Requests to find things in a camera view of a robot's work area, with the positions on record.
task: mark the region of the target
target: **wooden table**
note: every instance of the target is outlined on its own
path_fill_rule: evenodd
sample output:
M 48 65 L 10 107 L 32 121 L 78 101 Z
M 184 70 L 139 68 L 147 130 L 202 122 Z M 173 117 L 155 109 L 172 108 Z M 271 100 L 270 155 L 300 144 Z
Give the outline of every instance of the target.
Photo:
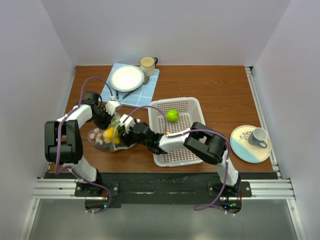
M 92 76 L 107 79 L 111 66 L 79 66 L 77 68 L 66 112 L 79 102 L 83 82 Z M 231 132 L 240 125 L 260 127 L 253 96 L 243 66 L 157 66 L 160 70 L 153 101 L 177 97 L 195 97 L 199 100 L 205 123 L 208 127 L 230 137 Z M 104 84 L 91 80 L 85 87 L 86 92 L 101 93 Z M 120 114 L 128 114 L 132 107 L 122 107 Z M 135 118 L 149 123 L 148 111 L 140 109 Z M 136 145 L 128 150 L 108 153 L 92 146 L 88 132 L 95 125 L 87 122 L 80 129 L 83 142 L 83 155 L 87 161 L 100 172 L 215 172 L 213 165 L 200 164 L 159 167 L 153 155 L 144 146 Z M 272 172 L 269 159 L 262 163 L 247 163 L 233 152 L 230 159 L 239 172 Z

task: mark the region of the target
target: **perforated basket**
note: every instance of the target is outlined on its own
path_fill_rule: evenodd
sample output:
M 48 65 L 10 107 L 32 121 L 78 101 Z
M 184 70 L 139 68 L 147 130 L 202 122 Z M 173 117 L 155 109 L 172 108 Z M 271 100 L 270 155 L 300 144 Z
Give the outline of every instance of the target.
M 168 122 L 167 130 L 172 134 L 190 128 L 194 122 L 205 124 L 199 101 L 194 97 L 178 97 L 153 101 L 151 106 L 157 107 L 166 114 L 171 109 L 177 109 L 178 122 Z M 148 108 L 149 126 L 156 133 L 165 132 L 164 118 L 157 110 Z M 160 167 L 176 167 L 181 165 L 199 164 L 202 162 L 188 149 L 171 151 L 167 154 L 153 154 L 154 162 Z

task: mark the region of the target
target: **white plate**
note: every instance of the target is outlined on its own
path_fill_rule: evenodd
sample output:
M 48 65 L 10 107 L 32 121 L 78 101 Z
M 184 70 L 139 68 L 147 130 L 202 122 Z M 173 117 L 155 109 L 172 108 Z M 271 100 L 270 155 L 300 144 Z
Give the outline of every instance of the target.
M 230 137 L 233 152 L 242 160 L 252 164 L 265 161 L 270 156 L 272 148 L 269 138 L 266 140 L 267 148 L 251 145 L 248 142 L 248 137 L 255 128 L 251 125 L 238 126 L 233 130 Z
M 144 78 L 140 67 L 122 66 L 112 73 L 110 84 L 119 92 L 130 92 L 140 87 Z

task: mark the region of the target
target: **gray floor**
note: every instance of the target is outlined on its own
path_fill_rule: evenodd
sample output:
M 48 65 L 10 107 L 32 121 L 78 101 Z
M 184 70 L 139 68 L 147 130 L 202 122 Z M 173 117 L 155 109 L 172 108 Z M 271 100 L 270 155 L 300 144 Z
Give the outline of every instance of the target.
M 84 200 L 41 200 L 31 240 L 296 240 L 285 200 L 246 200 L 236 217 L 191 205 L 123 205 L 92 216 Z

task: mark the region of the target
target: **mug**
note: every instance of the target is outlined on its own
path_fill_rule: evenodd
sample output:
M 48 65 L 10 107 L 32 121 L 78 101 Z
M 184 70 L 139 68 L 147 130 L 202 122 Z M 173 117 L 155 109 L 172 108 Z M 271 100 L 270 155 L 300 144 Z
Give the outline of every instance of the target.
M 140 67 L 145 77 L 150 77 L 155 73 L 158 58 L 145 56 L 140 60 Z
M 266 143 L 267 138 L 267 131 L 261 127 L 257 127 L 251 132 L 250 136 L 248 137 L 248 142 L 251 145 L 266 149 L 268 147 L 268 144 Z

